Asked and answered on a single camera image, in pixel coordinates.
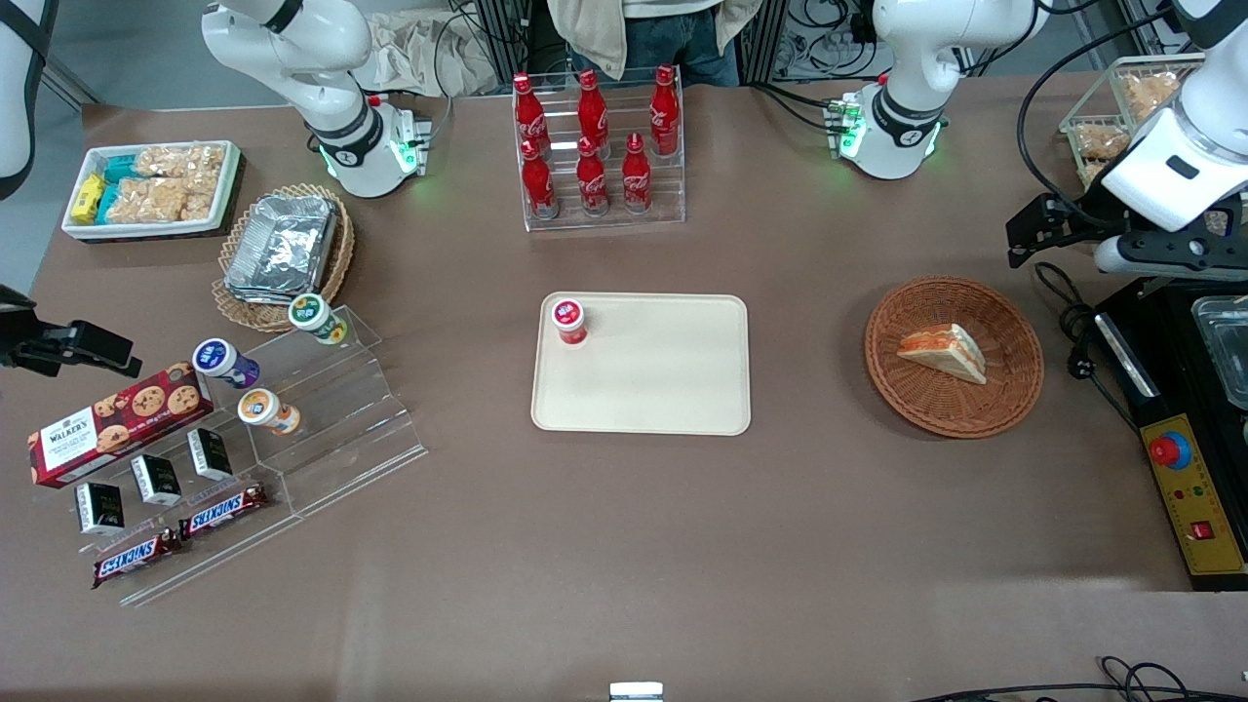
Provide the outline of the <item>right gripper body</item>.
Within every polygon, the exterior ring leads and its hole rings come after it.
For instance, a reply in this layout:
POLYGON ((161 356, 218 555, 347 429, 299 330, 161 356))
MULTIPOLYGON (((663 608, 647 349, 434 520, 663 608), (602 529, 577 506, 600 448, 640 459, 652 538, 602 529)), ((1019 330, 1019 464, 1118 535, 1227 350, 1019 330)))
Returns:
POLYGON ((42 324, 36 304, 1 285, 1 365, 27 371, 59 371, 75 339, 71 326, 42 324))

